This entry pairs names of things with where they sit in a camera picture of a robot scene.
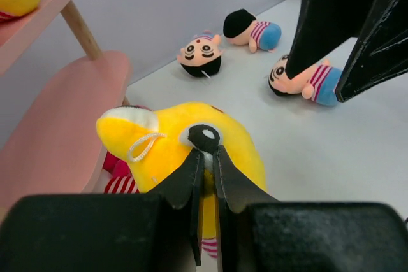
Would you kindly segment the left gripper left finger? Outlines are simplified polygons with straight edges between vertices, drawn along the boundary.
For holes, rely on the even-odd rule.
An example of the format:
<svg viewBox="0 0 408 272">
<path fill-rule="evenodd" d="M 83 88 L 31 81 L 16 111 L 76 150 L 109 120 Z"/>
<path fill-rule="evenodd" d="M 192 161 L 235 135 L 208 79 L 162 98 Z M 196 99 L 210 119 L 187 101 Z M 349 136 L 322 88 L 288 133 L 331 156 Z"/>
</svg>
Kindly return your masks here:
<svg viewBox="0 0 408 272">
<path fill-rule="evenodd" d="M 171 266 L 201 265 L 203 154 L 192 149 L 184 162 L 150 192 L 165 202 L 164 258 Z"/>
</svg>

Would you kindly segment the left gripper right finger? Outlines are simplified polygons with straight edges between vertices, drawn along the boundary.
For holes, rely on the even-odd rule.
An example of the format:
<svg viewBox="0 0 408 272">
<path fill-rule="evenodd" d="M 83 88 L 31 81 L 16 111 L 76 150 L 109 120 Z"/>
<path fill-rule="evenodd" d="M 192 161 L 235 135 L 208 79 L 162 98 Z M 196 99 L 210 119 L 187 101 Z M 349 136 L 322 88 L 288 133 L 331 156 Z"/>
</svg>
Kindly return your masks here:
<svg viewBox="0 0 408 272">
<path fill-rule="evenodd" d="M 218 270 L 256 271 L 249 208 L 277 199 L 245 176 L 222 145 L 214 156 L 214 175 Z"/>
</svg>

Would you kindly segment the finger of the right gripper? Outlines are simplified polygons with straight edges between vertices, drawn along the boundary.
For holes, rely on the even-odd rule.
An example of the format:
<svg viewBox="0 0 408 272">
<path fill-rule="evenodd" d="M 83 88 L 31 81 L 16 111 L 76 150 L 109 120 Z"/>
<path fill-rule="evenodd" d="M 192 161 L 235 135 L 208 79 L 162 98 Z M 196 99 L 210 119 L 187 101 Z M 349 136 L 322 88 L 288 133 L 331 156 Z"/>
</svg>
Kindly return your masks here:
<svg viewBox="0 0 408 272">
<path fill-rule="evenodd" d="M 359 35 L 373 0 L 302 0 L 286 66 L 293 79 L 350 37 Z"/>
<path fill-rule="evenodd" d="M 374 0 L 335 93 L 341 103 L 407 72 L 407 0 Z"/>
</svg>

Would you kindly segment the bald peach boy doll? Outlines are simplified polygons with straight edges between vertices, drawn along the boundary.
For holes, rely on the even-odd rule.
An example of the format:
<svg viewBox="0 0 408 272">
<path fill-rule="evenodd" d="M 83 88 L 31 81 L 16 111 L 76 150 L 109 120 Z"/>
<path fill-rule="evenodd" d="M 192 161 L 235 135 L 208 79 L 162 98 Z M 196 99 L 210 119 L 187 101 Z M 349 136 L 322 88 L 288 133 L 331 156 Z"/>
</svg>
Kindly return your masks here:
<svg viewBox="0 0 408 272">
<path fill-rule="evenodd" d="M 289 79 L 286 64 L 289 55 L 283 55 L 273 66 L 268 83 L 277 96 L 301 95 L 304 99 L 323 106 L 336 106 L 335 89 L 342 70 L 333 67 L 329 60 L 311 65 L 305 71 Z"/>
</svg>

